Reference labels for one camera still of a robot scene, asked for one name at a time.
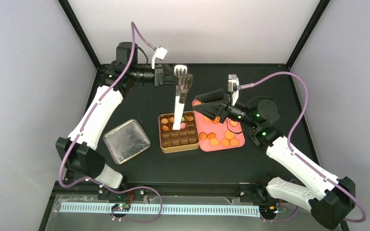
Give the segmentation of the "gold cookie tin box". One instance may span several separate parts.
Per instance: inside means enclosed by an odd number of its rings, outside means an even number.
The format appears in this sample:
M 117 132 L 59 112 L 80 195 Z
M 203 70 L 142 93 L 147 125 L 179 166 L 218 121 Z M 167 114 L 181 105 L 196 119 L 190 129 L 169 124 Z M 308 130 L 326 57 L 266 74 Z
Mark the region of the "gold cookie tin box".
M 174 117 L 173 113 L 161 114 L 158 116 L 159 125 L 159 142 L 162 151 L 166 154 L 174 152 L 182 152 L 195 150 L 199 148 L 199 137 L 196 126 L 196 117 L 192 111 L 183 112 L 182 117 L 185 117 L 185 129 L 173 130 L 173 123 L 161 124 L 162 118 Z M 168 131 L 163 131 L 161 126 L 166 125 L 169 127 Z

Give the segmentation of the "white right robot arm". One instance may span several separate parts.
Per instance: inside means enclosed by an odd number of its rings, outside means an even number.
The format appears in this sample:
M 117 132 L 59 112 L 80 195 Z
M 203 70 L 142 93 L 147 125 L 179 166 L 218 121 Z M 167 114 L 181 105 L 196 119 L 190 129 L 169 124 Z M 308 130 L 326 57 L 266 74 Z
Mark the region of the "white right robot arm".
M 220 123 L 236 121 L 251 128 L 249 138 L 256 147 L 292 173 L 299 184 L 280 177 L 255 188 L 256 197 L 263 202 L 281 199 L 310 212 L 324 228 L 333 230 L 346 221 L 356 206 L 356 185 L 349 177 L 339 178 L 316 164 L 291 143 L 273 124 L 280 118 L 278 108 L 270 97 L 259 96 L 247 103 L 238 101 L 240 85 L 235 75 L 229 75 L 226 90 L 215 90 L 195 97 L 193 110 Z

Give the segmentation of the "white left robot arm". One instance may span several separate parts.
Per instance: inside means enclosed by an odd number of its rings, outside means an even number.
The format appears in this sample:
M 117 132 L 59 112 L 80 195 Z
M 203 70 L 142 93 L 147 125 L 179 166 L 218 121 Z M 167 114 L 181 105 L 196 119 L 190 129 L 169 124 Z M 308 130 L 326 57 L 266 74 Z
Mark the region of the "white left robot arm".
M 62 160 L 58 182 L 65 188 L 77 182 L 64 184 L 63 170 L 68 169 L 82 174 L 83 180 L 94 180 L 101 185 L 117 189 L 123 175 L 106 164 L 105 158 L 96 149 L 104 127 L 115 109 L 136 82 L 152 83 L 155 87 L 178 86 L 181 77 L 187 73 L 187 66 L 158 64 L 167 54 L 164 47 L 154 48 L 150 64 L 138 63 L 140 47 L 132 42 L 121 42 L 116 47 L 116 58 L 101 75 L 94 99 L 83 118 L 67 138 L 58 138 L 55 143 Z

